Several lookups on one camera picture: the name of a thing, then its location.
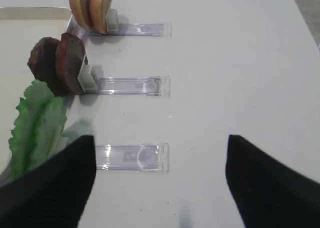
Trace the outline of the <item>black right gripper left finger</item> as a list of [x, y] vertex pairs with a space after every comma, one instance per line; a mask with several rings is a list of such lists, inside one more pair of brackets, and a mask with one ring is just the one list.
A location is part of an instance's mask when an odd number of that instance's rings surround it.
[[96, 178], [93, 136], [84, 135], [0, 189], [2, 228], [76, 228]]

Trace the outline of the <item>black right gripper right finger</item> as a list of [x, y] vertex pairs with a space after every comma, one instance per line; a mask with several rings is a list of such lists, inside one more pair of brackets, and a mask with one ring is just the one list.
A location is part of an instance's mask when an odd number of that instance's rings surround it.
[[246, 228], [318, 228], [320, 185], [240, 135], [229, 135], [225, 176]]

